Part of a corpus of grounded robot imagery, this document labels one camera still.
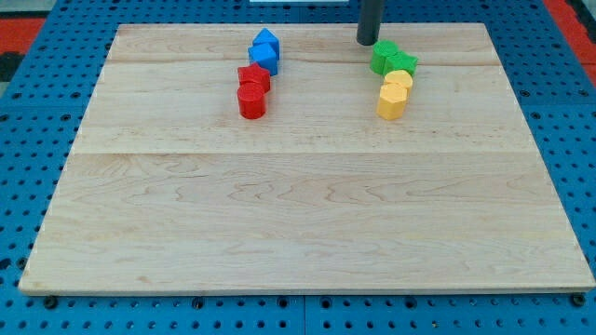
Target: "blue pentagon block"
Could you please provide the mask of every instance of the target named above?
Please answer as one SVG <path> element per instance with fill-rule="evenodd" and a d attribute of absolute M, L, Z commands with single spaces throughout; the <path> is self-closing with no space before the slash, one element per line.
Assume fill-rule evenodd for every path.
<path fill-rule="evenodd" d="M 278 57 L 275 50 L 268 43 L 249 47 L 249 62 L 256 62 L 269 71 L 271 76 L 278 74 Z"/>
<path fill-rule="evenodd" d="M 261 44 L 269 44 L 276 52 L 279 60 L 279 39 L 273 35 L 267 28 L 263 28 L 252 40 L 253 46 L 259 46 Z"/>

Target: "black cylinder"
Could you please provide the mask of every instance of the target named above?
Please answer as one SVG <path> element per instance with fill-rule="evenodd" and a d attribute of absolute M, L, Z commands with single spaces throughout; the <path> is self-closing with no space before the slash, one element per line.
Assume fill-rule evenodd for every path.
<path fill-rule="evenodd" d="M 363 46 L 371 46 L 379 38 L 384 8 L 385 0 L 361 0 L 358 32 L 356 34 L 358 43 Z"/>

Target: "wood grain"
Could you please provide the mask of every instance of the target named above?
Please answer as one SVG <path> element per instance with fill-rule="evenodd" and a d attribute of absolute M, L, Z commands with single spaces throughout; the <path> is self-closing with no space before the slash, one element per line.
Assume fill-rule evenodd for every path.
<path fill-rule="evenodd" d="M 398 122 L 374 114 L 382 80 L 355 25 L 269 26 L 283 52 L 269 112 L 239 118 L 236 68 L 260 28 L 120 27 L 21 290 L 596 285 L 482 25 L 383 27 L 421 60 Z"/>

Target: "toy block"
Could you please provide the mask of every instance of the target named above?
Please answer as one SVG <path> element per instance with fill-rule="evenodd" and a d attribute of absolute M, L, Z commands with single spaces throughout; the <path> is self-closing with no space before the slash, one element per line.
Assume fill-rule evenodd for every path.
<path fill-rule="evenodd" d="M 416 72 L 417 64 L 418 58 L 400 51 L 393 56 L 387 57 L 385 61 L 385 68 L 383 69 L 383 75 L 396 70 L 405 70 L 408 72 L 408 74 L 413 76 L 413 74 Z"/>
<path fill-rule="evenodd" d="M 278 57 L 268 43 L 249 47 L 249 63 L 253 64 L 254 62 L 268 70 L 271 76 L 278 74 Z"/>
<path fill-rule="evenodd" d="M 264 88 L 265 93 L 271 89 L 271 75 L 266 69 L 262 68 L 257 63 L 253 63 L 249 66 L 239 67 L 238 82 L 240 85 L 246 83 L 259 84 Z"/>
<path fill-rule="evenodd" d="M 250 120 L 264 115 L 264 88 L 261 84 L 246 83 L 240 85 L 237 91 L 240 114 Z"/>
<path fill-rule="evenodd" d="M 376 74 L 383 74 L 385 60 L 400 51 L 398 45 L 391 41 L 378 41 L 372 47 L 371 70 Z"/>
<path fill-rule="evenodd" d="M 403 115 L 408 101 L 408 91 L 397 84 L 381 86 L 376 113 L 385 120 L 395 120 Z"/>
<path fill-rule="evenodd" d="M 269 44 L 273 48 L 279 60 L 279 39 L 267 28 L 263 28 L 252 40 L 253 46 L 259 46 L 265 43 Z"/>
<path fill-rule="evenodd" d="M 405 70 L 391 71 L 385 75 L 383 84 L 397 84 L 408 90 L 408 97 L 412 90 L 413 80 L 412 76 Z"/>

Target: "blue pegboard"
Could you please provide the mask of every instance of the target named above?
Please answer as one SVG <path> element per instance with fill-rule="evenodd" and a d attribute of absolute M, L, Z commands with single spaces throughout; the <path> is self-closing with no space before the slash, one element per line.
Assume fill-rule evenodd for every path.
<path fill-rule="evenodd" d="M 562 294 L 54 301 L 19 293 L 20 267 L 119 23 L 356 22 L 358 10 L 354 0 L 59 0 L 0 100 L 0 333 L 596 333 L 593 292 L 575 302 Z M 385 21 L 486 24 L 594 271 L 596 91 L 542 3 L 387 0 Z"/>

